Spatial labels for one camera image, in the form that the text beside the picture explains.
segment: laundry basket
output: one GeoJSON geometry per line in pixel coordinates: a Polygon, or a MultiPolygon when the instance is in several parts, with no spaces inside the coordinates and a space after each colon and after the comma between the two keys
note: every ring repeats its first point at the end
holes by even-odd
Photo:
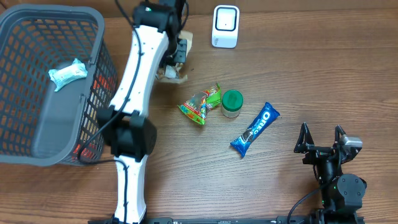
{"type": "MultiPolygon", "coordinates": [[[[0,15],[0,162],[80,165],[77,150],[116,86],[103,34],[102,15],[89,7],[21,4],[0,15]],[[49,70],[75,58],[87,77],[54,92],[49,70]]],[[[98,160],[103,144],[98,136],[82,156],[98,160]]]]}

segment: crumpled wrapper in basket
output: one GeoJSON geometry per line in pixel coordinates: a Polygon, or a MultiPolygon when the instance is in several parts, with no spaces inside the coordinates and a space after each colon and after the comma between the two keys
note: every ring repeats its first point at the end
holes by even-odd
{"type": "MultiPolygon", "coordinates": [[[[187,40],[187,56],[189,51],[192,48],[192,39],[193,34],[188,31],[181,31],[180,39],[187,40]]],[[[174,83],[181,84],[188,80],[188,75],[181,75],[180,70],[183,66],[183,63],[177,63],[175,66],[167,65],[165,68],[159,68],[156,73],[156,79],[163,83],[174,83]]]]}

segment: white plastic wrapper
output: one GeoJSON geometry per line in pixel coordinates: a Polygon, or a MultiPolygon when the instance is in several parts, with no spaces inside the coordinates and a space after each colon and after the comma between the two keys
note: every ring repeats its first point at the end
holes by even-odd
{"type": "Polygon", "coordinates": [[[87,70],[85,64],[75,58],[71,66],[61,70],[51,69],[49,70],[49,75],[51,81],[53,81],[57,86],[54,91],[59,91],[62,87],[72,81],[79,78],[86,78],[87,70]]]}

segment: green and red wrapper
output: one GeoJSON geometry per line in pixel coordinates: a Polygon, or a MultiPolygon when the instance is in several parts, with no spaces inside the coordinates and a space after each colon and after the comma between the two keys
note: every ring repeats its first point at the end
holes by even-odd
{"type": "Polygon", "coordinates": [[[198,124],[205,124],[207,112],[221,103],[221,88],[218,84],[208,90],[193,95],[178,107],[191,120],[198,124]]]}

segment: blue cookie package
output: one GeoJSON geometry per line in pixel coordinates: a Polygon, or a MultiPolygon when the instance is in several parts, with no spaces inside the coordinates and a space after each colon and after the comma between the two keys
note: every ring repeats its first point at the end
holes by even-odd
{"type": "Polygon", "coordinates": [[[242,158],[249,149],[250,144],[279,116],[270,103],[266,103],[254,121],[249,125],[247,130],[233,142],[231,145],[241,153],[242,158]]]}

